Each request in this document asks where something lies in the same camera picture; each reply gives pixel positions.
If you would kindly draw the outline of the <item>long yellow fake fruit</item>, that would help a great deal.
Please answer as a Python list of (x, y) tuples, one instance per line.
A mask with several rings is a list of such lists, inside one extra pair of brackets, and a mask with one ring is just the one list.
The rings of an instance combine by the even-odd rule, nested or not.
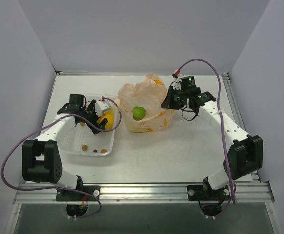
[(114, 113), (112, 109), (107, 112), (104, 112), (101, 115), (101, 117), (98, 119), (97, 123), (100, 125), (104, 121), (106, 121), (104, 129), (105, 130), (111, 129), (114, 123)]

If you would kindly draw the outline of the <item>orange plastic bag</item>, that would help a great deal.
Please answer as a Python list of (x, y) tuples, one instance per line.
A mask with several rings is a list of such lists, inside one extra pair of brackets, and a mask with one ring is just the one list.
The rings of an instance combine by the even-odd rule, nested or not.
[[(155, 132), (167, 128), (173, 121), (175, 110), (161, 108), (168, 89), (163, 80), (155, 73), (146, 75), (143, 82), (136, 85), (124, 84), (118, 91), (116, 103), (122, 113), (122, 118), (129, 132)], [(145, 117), (136, 121), (132, 109), (135, 106), (144, 107)]]

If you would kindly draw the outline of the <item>white plastic basket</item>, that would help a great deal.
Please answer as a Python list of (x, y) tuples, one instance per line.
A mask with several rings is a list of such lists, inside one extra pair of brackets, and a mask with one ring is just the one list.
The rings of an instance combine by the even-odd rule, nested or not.
[[(77, 114), (77, 111), (81, 106), (87, 106), (91, 101), (106, 101), (110, 104), (114, 113), (114, 123), (111, 129), (94, 135), (87, 125), (81, 126), (80, 123), (77, 123), (77, 117), (84, 119)], [(53, 140), (57, 142), (59, 150), (67, 154), (106, 156), (111, 152), (113, 147), (115, 128), (119, 123), (117, 119), (117, 108), (112, 105), (108, 98), (93, 95), (70, 94), (69, 102), (64, 104), (64, 106), (57, 111), (54, 122), (57, 120), (58, 122), (46, 130), (43, 130), (41, 134), (36, 137), (36, 140)], [(87, 151), (82, 150), (81, 147), (83, 145), (88, 146)]]

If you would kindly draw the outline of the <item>green fake guava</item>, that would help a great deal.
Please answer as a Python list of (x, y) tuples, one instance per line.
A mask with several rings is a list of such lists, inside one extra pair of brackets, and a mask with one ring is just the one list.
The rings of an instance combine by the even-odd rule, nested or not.
[(133, 109), (132, 109), (132, 115), (133, 115), (133, 119), (136, 120), (136, 121), (140, 121), (142, 120), (145, 115), (146, 115), (146, 110), (144, 107), (141, 107), (141, 106), (135, 106)]

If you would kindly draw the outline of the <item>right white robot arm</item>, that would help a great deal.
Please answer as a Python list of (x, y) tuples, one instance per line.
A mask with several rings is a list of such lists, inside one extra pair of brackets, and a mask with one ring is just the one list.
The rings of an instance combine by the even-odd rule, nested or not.
[(214, 199), (219, 194), (219, 189), (227, 186), (230, 181), (235, 181), (262, 167), (261, 137), (250, 135), (218, 108), (216, 98), (208, 91), (201, 92), (195, 84), (194, 76), (172, 82), (161, 107), (171, 110), (189, 108), (225, 141), (224, 149), (227, 156), (222, 168), (203, 181), (202, 194), (205, 198)]

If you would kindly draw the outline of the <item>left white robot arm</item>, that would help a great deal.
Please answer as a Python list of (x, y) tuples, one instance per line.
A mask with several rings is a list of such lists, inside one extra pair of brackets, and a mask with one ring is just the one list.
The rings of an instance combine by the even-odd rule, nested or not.
[(79, 123), (84, 123), (93, 134), (107, 131), (107, 120), (100, 118), (111, 110), (104, 100), (91, 100), (86, 103), (82, 94), (70, 94), (69, 102), (56, 114), (51, 126), (41, 131), (33, 140), (26, 140), (22, 145), (22, 177), (25, 181), (48, 182), (68, 188), (67, 195), (72, 200), (84, 196), (83, 186), (78, 184), (79, 177), (63, 169), (58, 144)]

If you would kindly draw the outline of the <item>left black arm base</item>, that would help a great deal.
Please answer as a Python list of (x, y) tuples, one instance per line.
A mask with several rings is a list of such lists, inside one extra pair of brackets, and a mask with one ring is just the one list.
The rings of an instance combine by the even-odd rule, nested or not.
[(86, 192), (89, 195), (67, 191), (67, 190), (58, 190), (55, 200), (56, 201), (95, 201), (95, 198), (99, 198), (101, 187), (98, 185), (84, 185), (83, 188), (77, 188), (77, 190)]

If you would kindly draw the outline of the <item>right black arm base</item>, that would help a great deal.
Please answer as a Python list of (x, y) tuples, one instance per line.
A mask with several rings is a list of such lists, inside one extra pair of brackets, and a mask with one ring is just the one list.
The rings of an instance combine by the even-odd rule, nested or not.
[(228, 186), (219, 190), (204, 189), (203, 185), (188, 185), (187, 196), (189, 201), (228, 201), (230, 191)]

